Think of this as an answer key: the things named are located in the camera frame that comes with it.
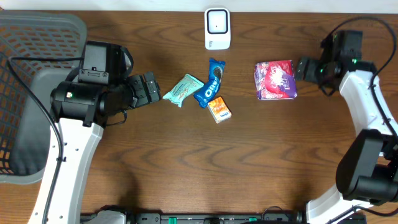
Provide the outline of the red purple snack packet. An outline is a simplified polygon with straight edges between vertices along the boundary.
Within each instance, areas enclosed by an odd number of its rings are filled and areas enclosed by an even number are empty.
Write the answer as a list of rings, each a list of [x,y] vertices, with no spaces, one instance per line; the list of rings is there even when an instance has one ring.
[[[292,60],[257,63],[254,83],[259,100],[290,100],[298,95]]]

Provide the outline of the teal wipes packet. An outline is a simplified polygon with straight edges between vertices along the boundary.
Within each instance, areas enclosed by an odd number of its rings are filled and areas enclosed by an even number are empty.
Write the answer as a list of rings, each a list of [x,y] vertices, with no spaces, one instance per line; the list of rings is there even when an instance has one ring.
[[[163,99],[169,100],[171,103],[181,108],[184,99],[201,89],[203,86],[203,82],[187,73],[168,93],[163,96]]]

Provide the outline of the blue Oreo packet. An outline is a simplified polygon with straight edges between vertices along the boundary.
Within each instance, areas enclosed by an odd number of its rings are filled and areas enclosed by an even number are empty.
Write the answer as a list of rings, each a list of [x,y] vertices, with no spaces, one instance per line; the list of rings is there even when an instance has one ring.
[[[224,61],[217,61],[213,58],[209,59],[209,64],[208,82],[193,95],[201,108],[206,108],[220,90],[221,79],[226,65]]]

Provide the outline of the orange tissue pack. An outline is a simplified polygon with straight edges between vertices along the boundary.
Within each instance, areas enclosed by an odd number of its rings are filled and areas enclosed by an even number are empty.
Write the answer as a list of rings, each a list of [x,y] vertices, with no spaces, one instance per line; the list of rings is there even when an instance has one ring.
[[[231,111],[227,107],[224,99],[219,96],[208,103],[208,109],[216,123],[220,123],[232,116]]]

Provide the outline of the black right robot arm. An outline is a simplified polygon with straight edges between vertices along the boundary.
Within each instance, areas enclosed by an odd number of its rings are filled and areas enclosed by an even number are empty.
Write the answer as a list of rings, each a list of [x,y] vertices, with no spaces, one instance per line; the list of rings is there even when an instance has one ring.
[[[397,122],[372,62],[344,59],[321,64],[300,59],[296,80],[325,82],[339,91],[351,114],[356,139],[336,170],[335,184],[306,204],[307,223],[339,223],[358,210],[397,201]]]

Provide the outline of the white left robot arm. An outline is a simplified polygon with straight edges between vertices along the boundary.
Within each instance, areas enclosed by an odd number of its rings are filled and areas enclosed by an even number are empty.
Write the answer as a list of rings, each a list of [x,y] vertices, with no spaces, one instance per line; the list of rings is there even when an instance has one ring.
[[[161,98],[152,72],[115,85],[61,82],[50,95],[55,128],[29,223],[79,223],[90,164],[110,116]]]

